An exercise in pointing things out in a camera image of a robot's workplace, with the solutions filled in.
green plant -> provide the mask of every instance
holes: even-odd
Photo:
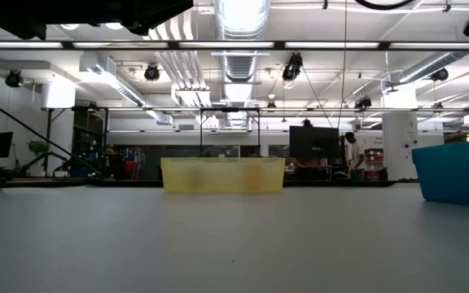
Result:
[[[41,141],[29,141],[27,142],[28,149],[35,155],[39,156],[50,151],[50,145],[46,142]]]

spotlight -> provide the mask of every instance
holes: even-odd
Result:
[[[10,73],[5,79],[5,83],[11,88],[20,88],[21,86],[23,86],[23,81],[24,79],[21,76],[21,71],[18,69],[10,70]]]
[[[147,69],[144,72],[144,77],[148,81],[158,81],[160,77],[159,69],[157,69],[157,64],[147,65]]]
[[[446,81],[448,79],[448,76],[448,70],[446,70],[446,68],[442,68],[441,70],[434,72],[430,76],[430,79],[433,81]]]
[[[300,68],[303,67],[303,59],[300,53],[292,53],[283,70],[283,81],[294,81],[300,75]]]
[[[354,108],[359,109],[359,112],[365,111],[365,109],[368,107],[372,107],[372,101],[369,97],[365,97],[359,101],[356,101],[356,106],[354,106]]]

plastic bin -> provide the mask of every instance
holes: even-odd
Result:
[[[469,205],[469,142],[412,150],[426,200]]]
[[[284,158],[162,158],[169,193],[280,193]]]

white wall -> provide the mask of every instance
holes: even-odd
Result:
[[[0,107],[9,111],[12,115],[30,125],[41,134],[46,134],[46,112],[41,111],[42,96],[31,90],[24,88],[11,89],[5,85],[5,81],[0,77]],[[21,125],[15,123],[0,112],[0,133],[14,132],[12,142],[15,144],[17,158],[21,164],[26,164],[33,159],[33,154],[28,150],[27,142],[30,140],[40,140]],[[14,151],[11,150],[8,159],[0,159],[0,166],[14,168]]]

blue plastic bin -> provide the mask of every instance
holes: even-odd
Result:
[[[426,200],[469,205],[469,142],[412,150]]]

